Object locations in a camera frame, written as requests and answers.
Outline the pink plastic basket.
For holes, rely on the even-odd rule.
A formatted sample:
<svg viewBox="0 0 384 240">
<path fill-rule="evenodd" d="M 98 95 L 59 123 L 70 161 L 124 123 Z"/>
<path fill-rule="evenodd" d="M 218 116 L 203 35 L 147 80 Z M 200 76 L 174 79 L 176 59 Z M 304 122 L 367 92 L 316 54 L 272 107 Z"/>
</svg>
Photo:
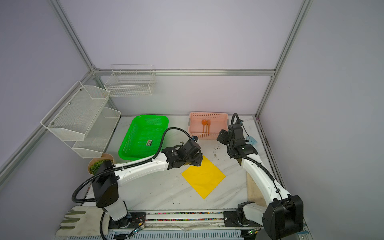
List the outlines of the pink plastic basket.
<svg viewBox="0 0 384 240">
<path fill-rule="evenodd" d="M 228 114 L 192 112 L 189 115 L 188 132 L 199 140 L 217 140 L 221 130 L 228 130 Z"/>
</svg>

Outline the orange plastic fork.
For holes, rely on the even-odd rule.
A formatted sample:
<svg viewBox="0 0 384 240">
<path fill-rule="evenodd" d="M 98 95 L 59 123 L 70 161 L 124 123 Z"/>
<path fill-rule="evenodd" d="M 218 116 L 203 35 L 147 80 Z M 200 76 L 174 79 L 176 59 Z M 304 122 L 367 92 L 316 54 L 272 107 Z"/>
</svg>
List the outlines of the orange plastic fork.
<svg viewBox="0 0 384 240">
<path fill-rule="evenodd" d="M 210 133 L 210 125 L 211 125 L 211 120 L 207 120 L 207 128 L 206 128 L 206 133 Z"/>
</svg>

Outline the orange plastic spoon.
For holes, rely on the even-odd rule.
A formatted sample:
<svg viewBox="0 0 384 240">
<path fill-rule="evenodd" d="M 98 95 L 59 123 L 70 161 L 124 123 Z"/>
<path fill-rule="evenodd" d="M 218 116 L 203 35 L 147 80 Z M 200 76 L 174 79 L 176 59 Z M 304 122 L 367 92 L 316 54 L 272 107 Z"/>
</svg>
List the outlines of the orange plastic spoon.
<svg viewBox="0 0 384 240">
<path fill-rule="evenodd" d="M 201 121 L 201 123 L 203 125 L 202 133 L 204 134 L 206 132 L 206 126 L 208 124 L 208 121 L 204 119 L 204 120 Z"/>
</svg>

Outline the yellow paper napkin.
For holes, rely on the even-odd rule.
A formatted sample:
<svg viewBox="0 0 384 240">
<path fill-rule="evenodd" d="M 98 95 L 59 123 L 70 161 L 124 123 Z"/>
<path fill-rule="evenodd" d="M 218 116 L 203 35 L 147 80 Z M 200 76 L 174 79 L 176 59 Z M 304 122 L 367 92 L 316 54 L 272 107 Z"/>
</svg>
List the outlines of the yellow paper napkin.
<svg viewBox="0 0 384 240">
<path fill-rule="evenodd" d="M 205 156 L 200 167 L 190 166 L 182 172 L 182 176 L 202 199 L 206 199 L 226 178 L 226 175 Z"/>
</svg>

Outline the green plastic basket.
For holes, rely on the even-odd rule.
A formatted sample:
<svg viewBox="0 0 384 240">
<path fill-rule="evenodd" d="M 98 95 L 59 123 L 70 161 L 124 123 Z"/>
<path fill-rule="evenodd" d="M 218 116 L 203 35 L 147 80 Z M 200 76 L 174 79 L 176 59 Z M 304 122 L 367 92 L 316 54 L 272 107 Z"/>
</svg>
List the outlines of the green plastic basket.
<svg viewBox="0 0 384 240">
<path fill-rule="evenodd" d="M 166 116 L 135 117 L 119 148 L 119 157 L 124 161 L 136 161 L 154 155 L 168 125 L 169 119 Z M 146 146 L 148 140 L 153 140 L 150 147 Z"/>
</svg>

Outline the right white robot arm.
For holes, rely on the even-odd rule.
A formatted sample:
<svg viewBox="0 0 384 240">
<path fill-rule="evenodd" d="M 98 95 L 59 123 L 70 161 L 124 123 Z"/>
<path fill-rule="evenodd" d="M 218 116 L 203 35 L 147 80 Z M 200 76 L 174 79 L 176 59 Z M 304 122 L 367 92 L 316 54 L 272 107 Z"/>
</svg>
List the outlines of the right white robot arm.
<svg viewBox="0 0 384 240">
<path fill-rule="evenodd" d="M 291 195 L 268 171 L 258 151 L 244 137 L 244 122 L 233 114 L 227 130 L 221 130 L 217 140 L 227 147 L 235 159 L 251 176 L 265 200 L 260 206 L 248 201 L 237 207 L 237 225 L 252 223 L 262 226 L 272 240 L 280 240 L 304 229 L 304 203 L 298 195 Z"/>
</svg>

